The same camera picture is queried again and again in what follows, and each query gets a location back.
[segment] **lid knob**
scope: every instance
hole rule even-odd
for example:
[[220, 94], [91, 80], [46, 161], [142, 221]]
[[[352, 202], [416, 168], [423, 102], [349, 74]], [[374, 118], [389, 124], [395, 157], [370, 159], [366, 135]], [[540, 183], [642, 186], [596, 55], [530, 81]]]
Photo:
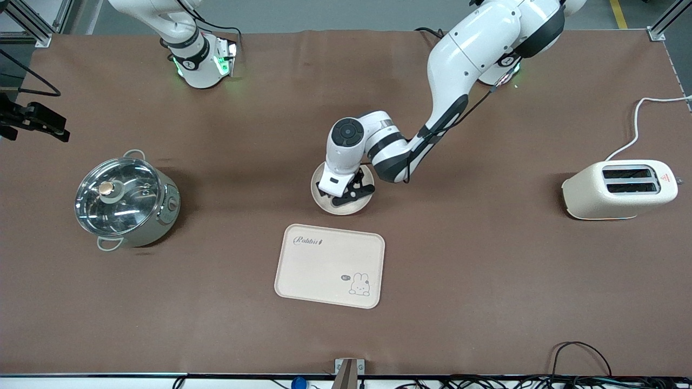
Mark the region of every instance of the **lid knob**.
[[101, 185], [98, 186], [98, 193], [99, 193], [99, 195], [102, 195], [102, 196], [108, 196], [111, 193], [113, 193], [113, 191], [115, 189], [116, 189], [116, 186], [112, 182], [106, 181], [106, 182], [101, 183]]
[[171, 197], [171, 199], [168, 200], [168, 210], [175, 211], [176, 209], [178, 209], [178, 199]]

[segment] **power cord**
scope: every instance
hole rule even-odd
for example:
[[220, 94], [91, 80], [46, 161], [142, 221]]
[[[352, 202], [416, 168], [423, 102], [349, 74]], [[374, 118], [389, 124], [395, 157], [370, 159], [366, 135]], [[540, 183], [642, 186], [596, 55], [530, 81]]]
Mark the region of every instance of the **power cord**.
[[273, 383], [275, 383], [275, 384], [281, 386], [281, 387], [284, 388], [284, 389], [289, 389], [288, 387], [282, 385], [279, 381], [276, 381], [275, 379], [272, 379], [271, 381], [272, 381]]
[[187, 379], [188, 374], [179, 376], [178, 378], [173, 381], [173, 389], [180, 389], [183, 387], [183, 384], [185, 383], [185, 379]]
[[590, 345], [590, 344], [587, 344], [587, 343], [584, 343], [584, 342], [578, 342], [578, 341], [574, 341], [574, 342], [564, 342], [564, 343], [558, 348], [558, 350], [555, 352], [555, 359], [553, 360], [553, 371], [552, 371], [552, 373], [550, 374], [551, 376], [553, 376], [553, 377], [555, 376], [555, 371], [556, 371], [557, 368], [558, 368], [558, 357], [560, 356], [560, 352], [561, 352], [562, 350], [564, 350], [565, 347], [569, 347], [569, 346], [571, 346], [571, 345], [580, 345], [580, 346], [589, 348], [589, 349], [593, 350], [594, 352], [596, 352], [596, 354], [598, 354], [598, 355], [601, 357], [601, 359], [603, 359], [603, 362], [605, 363], [605, 366], [608, 368], [608, 376], [609, 376], [609, 377], [612, 377], [612, 369], [610, 368], [610, 364], [608, 363], [608, 360], [603, 356], [603, 354], [602, 354], [600, 351], [598, 351], [594, 346], [592, 346], [592, 345]]
[[635, 107], [635, 137], [632, 138], [632, 140], [624, 145], [623, 147], [620, 147], [619, 149], [615, 150], [611, 155], [609, 155], [605, 161], [610, 161], [614, 156], [620, 154], [620, 152], [628, 149], [631, 145], [634, 145], [638, 140], [639, 140], [639, 108], [645, 101], [653, 101], [653, 102], [674, 102], [674, 101], [692, 101], [692, 95], [683, 97], [683, 98], [642, 98], [638, 103], [637, 106]]
[[430, 389], [430, 387], [422, 383], [420, 380], [415, 379], [413, 383], [405, 383], [397, 386], [395, 389]]
[[60, 96], [62, 95], [62, 93], [60, 93], [60, 91], [57, 90], [57, 88], [54, 87], [53, 84], [51, 84], [50, 82], [46, 81], [45, 78], [41, 77], [40, 75], [38, 75], [38, 74], [37, 74], [36, 72], [34, 72], [33, 70], [29, 69], [28, 66], [25, 66], [25, 65], [22, 64], [20, 61], [17, 61], [13, 56], [7, 54], [7, 52], [5, 52], [4, 50], [0, 49], [0, 54], [2, 54], [2, 55], [3, 55], [5, 58], [7, 58], [8, 60], [14, 62], [17, 66], [19, 66], [20, 68], [24, 69], [27, 73], [33, 75], [33, 76], [36, 77], [39, 81], [43, 82], [48, 88], [51, 88], [51, 89], [53, 90], [53, 92], [44, 92], [44, 91], [35, 91], [35, 90], [33, 90], [33, 89], [24, 89], [24, 88], [22, 88], [22, 87], [19, 87], [19, 88], [17, 88], [17, 91], [18, 91], [18, 92], [20, 92], [20, 93], [21, 93], [21, 92], [23, 92], [23, 93], [30, 93], [30, 94], [33, 94], [33, 95], [50, 96], [50, 97], [60, 97]]
[[432, 28], [428, 27], [418, 27], [415, 29], [415, 31], [425, 31], [427, 33], [433, 34], [435, 37], [442, 39], [444, 37], [444, 31], [442, 31], [441, 28], [438, 28], [437, 31], [433, 30]]
[[[515, 63], [516, 63], [516, 64], [519, 64], [519, 62], [520, 62], [521, 60], [522, 60], [521, 57], [517, 57]], [[461, 122], [463, 122], [464, 119], [466, 119], [466, 117], [468, 117], [468, 115], [471, 115], [471, 112], [473, 112], [476, 108], [478, 108], [478, 106], [481, 105], [481, 104], [485, 101], [485, 99], [487, 99], [488, 96], [491, 95], [491, 93], [493, 93], [493, 92], [495, 92], [496, 90], [498, 90], [498, 87], [502, 86], [503, 84], [506, 84], [507, 81], [509, 81], [509, 79], [512, 77], [512, 75], [513, 75], [515, 72], [516, 72], [516, 66], [512, 66], [511, 69], [509, 69], [502, 77], [500, 77], [500, 79], [499, 79], [492, 87], [490, 87], [490, 89], [488, 90], [488, 92], [485, 93], [485, 96], [483, 96], [480, 100], [478, 100], [478, 102], [476, 102], [475, 105], [473, 105], [473, 107], [471, 107], [471, 109], [469, 109], [464, 115], [462, 115], [459, 119], [457, 119], [457, 120], [456, 120], [454, 123], [452, 123], [452, 125], [450, 125], [449, 127], [446, 127], [446, 128], [440, 129], [440, 130], [437, 130], [437, 131], [435, 131], [435, 132], [429, 132], [429, 133], [425, 136], [424, 141], [420, 143], [420, 145], [422, 145], [422, 147], [427, 147], [428, 141], [430, 141], [430, 139], [432, 139], [433, 136], [436, 136], [436, 135], [438, 135], [438, 134], [440, 134], [440, 133], [442, 133], [442, 132], [447, 132], [447, 131], [449, 131], [450, 129], [452, 129], [452, 128], [458, 126], [459, 124], [461, 124]], [[414, 151], [415, 151], [415, 150], [411, 150], [411, 151], [408, 153], [408, 156], [406, 157], [406, 178], [403, 180], [404, 183], [410, 183], [410, 182], [411, 182], [411, 163], [413, 162], [413, 160], [411, 159], [411, 156], [414, 154], [414, 153], [413, 153]]]
[[473, 384], [483, 389], [507, 389], [507, 387], [495, 377], [474, 374], [453, 374], [449, 376], [449, 380], [440, 381], [440, 383], [442, 384], [440, 389], [465, 389]]
[[234, 30], [234, 31], [238, 32], [238, 44], [240, 44], [242, 46], [243, 33], [240, 31], [240, 29], [238, 29], [238, 27], [225, 27], [225, 26], [218, 26], [216, 24], [210, 23], [209, 21], [206, 21], [206, 19], [204, 19], [202, 17], [202, 15], [199, 14], [199, 12], [197, 12], [196, 10], [189, 9], [183, 3], [183, 0], [176, 0], [176, 1], [178, 2], [178, 4], [180, 4], [181, 7], [183, 7], [185, 12], [187, 12], [188, 15], [190, 15], [194, 20], [200, 21], [201, 23], [204, 23], [209, 27], [218, 28], [219, 30]]

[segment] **blue cap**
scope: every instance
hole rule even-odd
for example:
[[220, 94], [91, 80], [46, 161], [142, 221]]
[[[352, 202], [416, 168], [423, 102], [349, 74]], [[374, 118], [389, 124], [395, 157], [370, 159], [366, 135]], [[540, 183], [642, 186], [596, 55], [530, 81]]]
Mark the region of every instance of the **blue cap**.
[[296, 377], [291, 381], [291, 389], [307, 389], [307, 381], [303, 377]]

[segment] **beige plate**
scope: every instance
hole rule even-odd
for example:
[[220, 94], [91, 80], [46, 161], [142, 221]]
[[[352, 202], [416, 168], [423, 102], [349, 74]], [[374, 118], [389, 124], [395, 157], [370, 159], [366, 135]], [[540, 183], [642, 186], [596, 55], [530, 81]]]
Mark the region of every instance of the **beige plate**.
[[274, 290], [285, 298], [371, 309], [380, 300], [380, 235], [293, 224], [284, 233]]
[[[372, 173], [370, 172], [370, 169], [367, 168], [366, 165], [361, 165], [361, 169], [363, 169], [363, 185], [370, 185], [375, 183], [375, 179], [372, 176]], [[317, 188], [317, 182], [320, 181], [322, 178], [322, 172], [325, 171], [325, 163], [322, 163], [317, 170], [315, 170], [315, 174], [312, 175], [312, 182], [310, 185], [310, 191], [312, 191], [312, 198], [315, 199], [315, 202], [317, 205], [320, 206], [323, 210], [326, 210], [327, 212], [333, 214], [333, 215], [352, 215], [361, 209], [363, 209], [367, 203], [370, 202], [370, 199], [372, 198], [372, 195], [370, 196], [365, 196], [361, 199], [358, 199], [356, 201], [353, 201], [351, 203], [344, 204], [340, 207], [335, 207], [331, 204], [331, 197], [329, 196], [321, 196], [320, 195], [320, 190]]]

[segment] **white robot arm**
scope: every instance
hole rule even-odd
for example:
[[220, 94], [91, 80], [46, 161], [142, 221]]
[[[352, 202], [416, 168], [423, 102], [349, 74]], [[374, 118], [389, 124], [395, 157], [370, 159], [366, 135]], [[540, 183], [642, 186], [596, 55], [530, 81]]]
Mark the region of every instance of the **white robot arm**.
[[230, 75], [236, 46], [203, 33], [190, 14], [202, 0], [109, 0], [119, 12], [155, 30], [173, 53], [178, 74], [194, 88], [213, 87]]
[[[334, 212], [334, 208], [372, 195], [374, 186], [361, 182], [364, 154], [380, 179], [391, 183], [408, 180], [425, 155], [464, 113], [475, 81], [508, 55], [528, 58], [548, 49], [564, 29], [567, 10], [572, 14], [584, 2], [482, 1], [430, 53], [428, 80], [432, 113], [413, 139], [406, 139], [384, 111], [344, 118], [331, 128], [327, 160], [313, 178], [317, 186], [317, 190], [313, 189], [316, 202], [328, 212], [343, 214]], [[354, 179], [359, 188], [366, 189], [354, 190]], [[352, 207], [353, 212], [360, 208]]]

